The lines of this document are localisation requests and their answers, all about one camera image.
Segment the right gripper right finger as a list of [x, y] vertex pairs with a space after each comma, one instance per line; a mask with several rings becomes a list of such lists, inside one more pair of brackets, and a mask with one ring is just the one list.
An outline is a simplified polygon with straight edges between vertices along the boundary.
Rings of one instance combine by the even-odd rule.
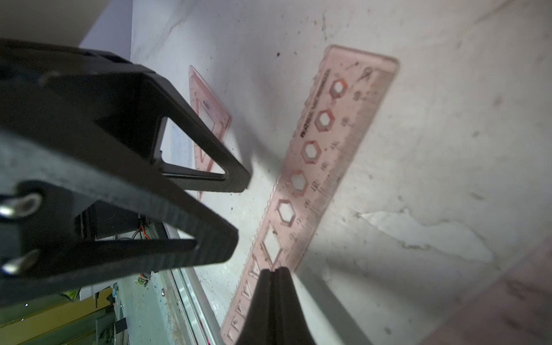
[[315, 344], [287, 267], [275, 271], [274, 289], [275, 344]]

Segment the long pink stencil ruler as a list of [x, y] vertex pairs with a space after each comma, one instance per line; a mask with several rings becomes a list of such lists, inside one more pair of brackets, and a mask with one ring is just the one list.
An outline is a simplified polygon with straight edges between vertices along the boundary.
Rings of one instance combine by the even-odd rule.
[[221, 325], [226, 344], [237, 343], [261, 271], [299, 266], [399, 66], [393, 57], [327, 47]]

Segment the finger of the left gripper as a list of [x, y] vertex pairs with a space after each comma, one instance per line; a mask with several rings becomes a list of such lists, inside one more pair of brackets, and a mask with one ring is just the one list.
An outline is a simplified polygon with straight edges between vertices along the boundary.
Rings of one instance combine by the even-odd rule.
[[[76, 219], [106, 204], [187, 239], [92, 240]], [[134, 273], [227, 261], [237, 229], [114, 140], [1, 129], [1, 305]]]
[[250, 182], [247, 169], [175, 87], [145, 66], [56, 68], [44, 83], [185, 191], [238, 193]]

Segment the small pink set square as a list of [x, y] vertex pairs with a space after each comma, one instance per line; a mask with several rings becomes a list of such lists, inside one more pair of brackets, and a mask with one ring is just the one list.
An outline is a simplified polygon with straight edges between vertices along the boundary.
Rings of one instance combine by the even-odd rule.
[[[193, 67], [188, 70], [191, 106], [201, 121], [220, 141], [224, 141], [227, 129], [231, 124], [231, 115], [217, 98], [207, 82]], [[195, 143], [194, 168], [202, 172], [224, 174], [224, 171], [215, 163], [200, 146]]]

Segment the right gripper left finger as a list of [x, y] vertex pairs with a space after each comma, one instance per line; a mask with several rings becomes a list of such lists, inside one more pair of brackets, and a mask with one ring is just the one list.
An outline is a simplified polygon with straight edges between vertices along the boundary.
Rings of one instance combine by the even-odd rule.
[[263, 270], [236, 344], [275, 344], [274, 272]]

